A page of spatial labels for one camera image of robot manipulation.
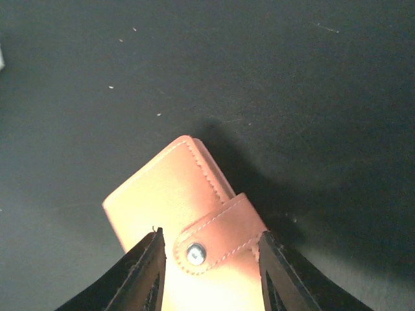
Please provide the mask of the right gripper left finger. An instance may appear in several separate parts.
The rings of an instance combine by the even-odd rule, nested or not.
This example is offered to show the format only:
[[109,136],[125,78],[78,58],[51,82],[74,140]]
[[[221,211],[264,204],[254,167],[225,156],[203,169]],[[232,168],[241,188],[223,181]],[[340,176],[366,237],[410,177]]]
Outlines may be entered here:
[[163,229],[149,232],[98,280],[58,310],[160,311],[165,284]]

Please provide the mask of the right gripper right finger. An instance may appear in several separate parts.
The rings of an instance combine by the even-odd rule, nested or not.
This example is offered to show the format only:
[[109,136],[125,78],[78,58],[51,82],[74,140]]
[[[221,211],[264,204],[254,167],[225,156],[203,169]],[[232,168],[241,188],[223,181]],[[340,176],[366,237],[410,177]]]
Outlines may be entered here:
[[265,310],[372,310],[270,231],[259,239],[259,269]]

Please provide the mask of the pink leather card holder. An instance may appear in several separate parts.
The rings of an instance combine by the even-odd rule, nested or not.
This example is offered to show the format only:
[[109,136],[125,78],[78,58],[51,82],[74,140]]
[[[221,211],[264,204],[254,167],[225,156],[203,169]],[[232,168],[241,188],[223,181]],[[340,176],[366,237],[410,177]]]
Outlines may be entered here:
[[258,241],[266,226],[201,140],[174,140],[114,190],[103,208],[125,251],[162,228],[163,310],[264,308]]

